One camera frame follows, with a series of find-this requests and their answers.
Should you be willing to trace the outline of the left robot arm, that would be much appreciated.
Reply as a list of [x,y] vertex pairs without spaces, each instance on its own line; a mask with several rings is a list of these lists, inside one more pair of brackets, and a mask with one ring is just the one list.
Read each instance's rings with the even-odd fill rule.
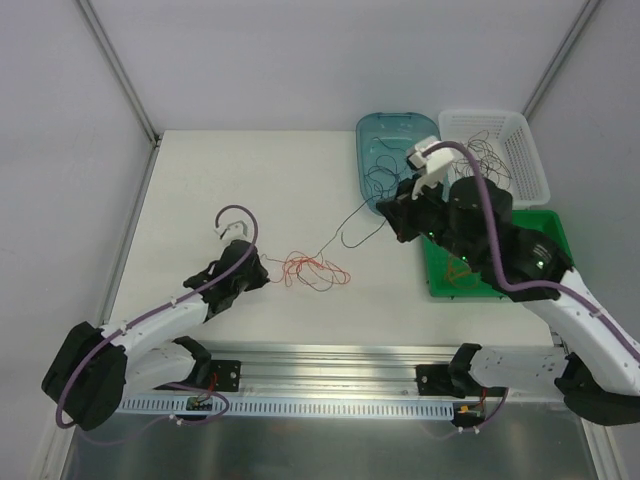
[[269,281],[257,248],[233,240],[221,257],[183,283],[183,293],[139,318],[103,327],[87,322],[67,334],[42,381],[58,427],[89,431],[122,400],[170,383],[203,387],[211,356],[186,332],[230,309],[242,293]]

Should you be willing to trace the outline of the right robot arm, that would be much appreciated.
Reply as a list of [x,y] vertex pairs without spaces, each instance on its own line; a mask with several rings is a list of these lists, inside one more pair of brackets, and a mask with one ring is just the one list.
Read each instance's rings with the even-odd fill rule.
[[400,242],[423,236],[463,260],[494,290],[522,304],[566,342],[568,353],[462,344],[448,366],[454,395],[505,388],[562,401],[602,426],[639,421],[639,344],[588,292],[570,256],[547,234],[512,220],[512,195],[488,179],[412,192],[407,179],[378,211]]

